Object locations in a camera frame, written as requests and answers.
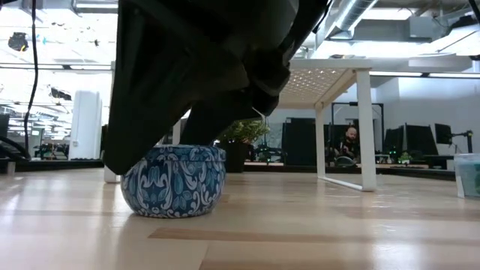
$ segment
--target ceiling duct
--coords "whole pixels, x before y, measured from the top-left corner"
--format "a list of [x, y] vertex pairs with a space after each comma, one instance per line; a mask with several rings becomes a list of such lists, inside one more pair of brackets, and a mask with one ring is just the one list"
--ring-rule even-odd
[[351, 39], [353, 30], [362, 16], [370, 10], [378, 0], [342, 0], [338, 8], [335, 29], [329, 35], [331, 39]]

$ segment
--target wooden floor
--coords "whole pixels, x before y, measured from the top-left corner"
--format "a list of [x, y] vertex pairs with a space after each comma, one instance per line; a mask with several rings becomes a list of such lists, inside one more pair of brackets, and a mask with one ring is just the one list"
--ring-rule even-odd
[[102, 178], [1, 177], [0, 269], [480, 269], [480, 201], [454, 182], [379, 175], [360, 193], [313, 174], [229, 175], [212, 214], [159, 220]]

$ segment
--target fluorescent light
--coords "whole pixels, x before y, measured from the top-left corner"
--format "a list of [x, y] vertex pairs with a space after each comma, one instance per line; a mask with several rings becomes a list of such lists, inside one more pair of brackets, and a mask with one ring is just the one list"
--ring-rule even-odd
[[480, 79], [480, 73], [430, 73], [432, 78]]
[[[34, 69], [35, 66], [33, 64], [0, 64], [0, 68]], [[38, 69], [62, 70], [63, 67], [59, 64], [39, 64]]]
[[111, 67], [109, 65], [71, 65], [70, 68], [74, 70], [84, 71], [109, 71]]
[[45, 131], [51, 131], [52, 130], [52, 127], [45, 126], [45, 125], [34, 126], [33, 128], [43, 128]]
[[381, 77], [420, 77], [421, 72], [370, 71], [370, 76]]
[[63, 131], [63, 132], [67, 132], [67, 131], [70, 131], [70, 128], [67, 128], [67, 127], [54, 127], [53, 128], [54, 131]]
[[12, 125], [13, 126], [21, 126], [21, 125], [23, 125], [23, 123], [21, 121], [15, 121], [15, 120], [10, 119], [10, 120], [8, 120], [8, 125], [10, 125], [10, 126], [12, 126]]
[[119, 8], [119, 4], [76, 4], [76, 8]]
[[374, 7], [366, 10], [361, 18], [363, 20], [406, 20], [412, 16], [412, 12], [416, 12], [417, 10], [417, 8]]
[[8, 127], [9, 131], [24, 131], [24, 127]]

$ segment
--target green plant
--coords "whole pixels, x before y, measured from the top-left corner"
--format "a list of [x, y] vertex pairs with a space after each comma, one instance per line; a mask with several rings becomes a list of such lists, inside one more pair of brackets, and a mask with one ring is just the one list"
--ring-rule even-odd
[[222, 143], [252, 143], [270, 131], [260, 120], [241, 120], [231, 124], [218, 138]]
[[404, 152], [402, 153], [402, 155], [398, 158], [398, 161], [411, 161], [412, 160], [412, 156], [408, 153], [408, 152]]

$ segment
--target computer monitor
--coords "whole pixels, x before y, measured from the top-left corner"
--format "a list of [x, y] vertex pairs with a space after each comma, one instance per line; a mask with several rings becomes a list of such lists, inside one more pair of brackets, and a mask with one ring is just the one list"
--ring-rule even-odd
[[430, 126], [406, 124], [406, 150], [423, 155], [438, 155], [437, 144]]
[[315, 166], [317, 164], [317, 136], [315, 119], [291, 119], [283, 123], [282, 151], [286, 166]]
[[452, 144], [452, 128], [447, 124], [435, 124], [435, 139], [438, 144]]
[[404, 146], [404, 126], [388, 129], [383, 141], [383, 153], [400, 155]]
[[10, 122], [10, 115], [0, 113], [0, 136], [8, 136], [8, 123]]

